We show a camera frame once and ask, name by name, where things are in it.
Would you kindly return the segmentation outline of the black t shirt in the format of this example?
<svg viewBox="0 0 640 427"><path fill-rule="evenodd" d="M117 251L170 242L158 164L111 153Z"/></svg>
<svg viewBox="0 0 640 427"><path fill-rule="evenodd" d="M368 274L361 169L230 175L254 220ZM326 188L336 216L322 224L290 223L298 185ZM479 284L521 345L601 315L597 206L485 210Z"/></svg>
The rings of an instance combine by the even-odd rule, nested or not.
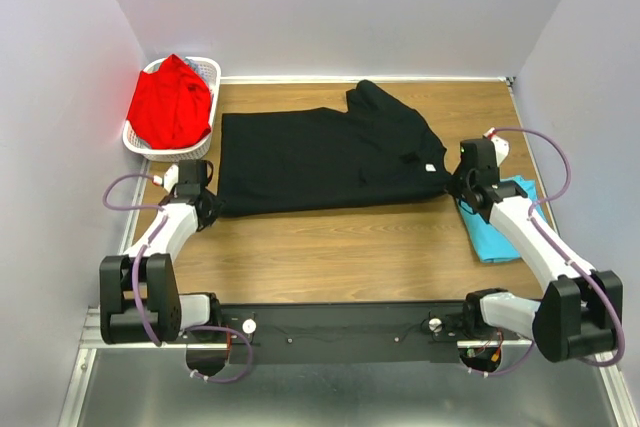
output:
<svg viewBox="0 0 640 427"><path fill-rule="evenodd" d="M424 117L369 80L347 109L226 114L217 195L223 215L357 208L430 199L451 177Z"/></svg>

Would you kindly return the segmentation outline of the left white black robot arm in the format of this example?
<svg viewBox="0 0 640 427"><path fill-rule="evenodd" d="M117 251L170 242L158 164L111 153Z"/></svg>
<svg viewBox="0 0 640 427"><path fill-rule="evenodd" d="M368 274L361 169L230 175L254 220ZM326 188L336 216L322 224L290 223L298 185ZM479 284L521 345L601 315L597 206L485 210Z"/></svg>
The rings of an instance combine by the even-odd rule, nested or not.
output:
<svg viewBox="0 0 640 427"><path fill-rule="evenodd" d="M174 263L191 236L210 227L222 203L208 189L214 166L209 160L181 160L161 176L142 177L163 188L157 204L110 210L153 210L151 225L123 253L105 257L99 267L100 332L110 345L176 341L189 331L201 342L214 340L222 327L219 301L212 293L178 292Z"/></svg>

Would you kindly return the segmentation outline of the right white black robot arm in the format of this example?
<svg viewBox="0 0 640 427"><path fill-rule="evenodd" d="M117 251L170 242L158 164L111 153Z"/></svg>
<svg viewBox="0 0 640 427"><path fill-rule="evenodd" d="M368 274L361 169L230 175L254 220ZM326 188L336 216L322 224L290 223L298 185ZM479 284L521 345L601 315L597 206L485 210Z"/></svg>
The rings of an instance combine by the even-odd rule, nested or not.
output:
<svg viewBox="0 0 640 427"><path fill-rule="evenodd" d="M509 145L499 134L491 129L461 141L448 192L513 245L543 297L525 299L501 288L472 292L459 317L462 331L474 339L494 329L511 331L534 343L553 363L617 364L626 348L622 280L580 257L543 219L525 190L502 179L500 165Z"/></svg>

